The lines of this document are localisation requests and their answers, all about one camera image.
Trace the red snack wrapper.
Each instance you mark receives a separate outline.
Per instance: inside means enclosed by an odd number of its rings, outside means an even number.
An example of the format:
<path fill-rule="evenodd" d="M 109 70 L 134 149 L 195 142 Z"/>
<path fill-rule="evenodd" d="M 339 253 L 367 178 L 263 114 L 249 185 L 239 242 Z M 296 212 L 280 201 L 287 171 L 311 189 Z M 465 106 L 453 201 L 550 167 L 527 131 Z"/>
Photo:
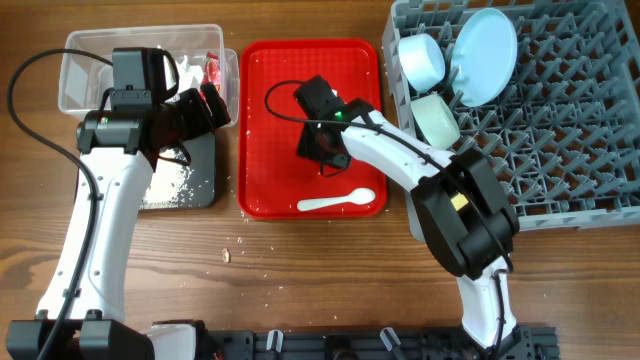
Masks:
<path fill-rule="evenodd" d="M 201 81 L 201 85 L 213 84 L 217 92 L 220 92 L 220 85 L 222 79 L 222 73 L 220 70 L 219 56 L 208 52 L 205 58 L 205 65 L 203 68 L 204 77 Z"/>

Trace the light blue plate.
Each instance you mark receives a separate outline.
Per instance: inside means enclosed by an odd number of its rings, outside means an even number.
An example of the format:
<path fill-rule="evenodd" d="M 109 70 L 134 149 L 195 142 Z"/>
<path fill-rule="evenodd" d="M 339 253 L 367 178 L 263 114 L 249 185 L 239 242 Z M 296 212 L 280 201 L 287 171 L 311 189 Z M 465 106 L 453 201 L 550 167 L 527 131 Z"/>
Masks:
<path fill-rule="evenodd" d="M 450 62 L 452 90 L 466 107 L 495 99 L 506 87 L 516 63 L 518 42 L 512 21 L 500 10 L 477 11 L 460 31 Z"/>

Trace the light blue bowl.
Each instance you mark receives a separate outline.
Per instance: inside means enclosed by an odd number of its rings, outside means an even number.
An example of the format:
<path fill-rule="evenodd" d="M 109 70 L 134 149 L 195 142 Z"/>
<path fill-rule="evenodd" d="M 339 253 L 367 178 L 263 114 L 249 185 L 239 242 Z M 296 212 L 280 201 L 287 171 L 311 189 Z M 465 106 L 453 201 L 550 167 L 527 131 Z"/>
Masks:
<path fill-rule="evenodd" d="M 427 92 L 444 79 L 444 56 L 429 34 L 401 38 L 398 54 L 402 71 L 417 92 Z"/>

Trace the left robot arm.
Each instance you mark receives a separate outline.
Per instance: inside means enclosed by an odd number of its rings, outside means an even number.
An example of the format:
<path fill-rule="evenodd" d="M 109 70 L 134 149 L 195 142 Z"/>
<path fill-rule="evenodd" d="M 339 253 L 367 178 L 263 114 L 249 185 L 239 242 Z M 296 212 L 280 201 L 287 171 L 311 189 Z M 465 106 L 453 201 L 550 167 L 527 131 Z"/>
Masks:
<path fill-rule="evenodd" d="M 200 320 L 125 323 L 124 280 L 144 195 L 162 151 L 229 120 L 211 84 L 181 90 L 171 54 L 117 48 L 114 84 L 77 128 L 69 158 L 79 170 L 74 208 L 56 272 L 31 320 L 10 323 L 14 359 L 218 359 Z"/>

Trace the white napkin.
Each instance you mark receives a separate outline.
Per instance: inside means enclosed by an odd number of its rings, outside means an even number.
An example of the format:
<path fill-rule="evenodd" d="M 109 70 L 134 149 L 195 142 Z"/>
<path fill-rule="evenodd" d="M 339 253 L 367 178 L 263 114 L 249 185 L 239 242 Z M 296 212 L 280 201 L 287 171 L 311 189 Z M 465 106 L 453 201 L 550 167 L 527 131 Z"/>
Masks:
<path fill-rule="evenodd" d="M 170 61 L 167 57 L 164 57 L 163 62 L 167 89 L 178 84 L 177 94 L 179 94 L 189 88 L 198 88 L 204 79 L 204 58 L 202 56 L 196 57 L 177 53 L 173 53 L 172 56 L 173 63 L 178 72 L 179 81 L 174 79 Z"/>

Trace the white plastic spoon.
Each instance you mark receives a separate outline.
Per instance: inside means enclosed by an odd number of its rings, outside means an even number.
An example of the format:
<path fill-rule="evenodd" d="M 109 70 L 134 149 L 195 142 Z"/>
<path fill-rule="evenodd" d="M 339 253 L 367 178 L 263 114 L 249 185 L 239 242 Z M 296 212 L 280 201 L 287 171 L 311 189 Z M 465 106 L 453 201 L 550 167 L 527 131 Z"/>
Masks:
<path fill-rule="evenodd" d="M 365 205 L 373 202 L 375 199 L 376 193 L 373 190 L 356 188 L 351 193 L 343 196 L 300 200 L 297 203 L 297 210 L 307 212 L 345 203 Z"/>

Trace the green bowl with food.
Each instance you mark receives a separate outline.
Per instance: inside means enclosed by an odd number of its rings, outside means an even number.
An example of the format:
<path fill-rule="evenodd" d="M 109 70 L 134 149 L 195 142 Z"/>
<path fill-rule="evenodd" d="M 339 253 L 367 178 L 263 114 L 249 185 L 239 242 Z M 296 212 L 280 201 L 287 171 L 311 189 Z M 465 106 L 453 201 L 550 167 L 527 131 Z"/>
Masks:
<path fill-rule="evenodd" d="M 447 150 L 460 138 L 453 113 L 438 94 L 413 100 L 411 111 L 418 128 L 432 147 Z"/>

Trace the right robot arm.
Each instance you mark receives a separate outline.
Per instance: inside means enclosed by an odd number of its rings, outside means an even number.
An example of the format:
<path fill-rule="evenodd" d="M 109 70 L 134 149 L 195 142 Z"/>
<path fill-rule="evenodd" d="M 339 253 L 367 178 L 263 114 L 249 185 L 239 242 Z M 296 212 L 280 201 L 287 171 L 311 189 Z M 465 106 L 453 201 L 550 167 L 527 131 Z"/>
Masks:
<path fill-rule="evenodd" d="M 304 113 L 297 155 L 335 174 L 360 161 L 404 188 L 428 249 L 456 278 L 464 331 L 484 355 L 501 356 L 517 328 L 507 276 L 520 225 L 485 156 L 475 149 L 456 154 L 434 148 L 368 102 L 344 102 L 319 75 L 291 84 Z"/>

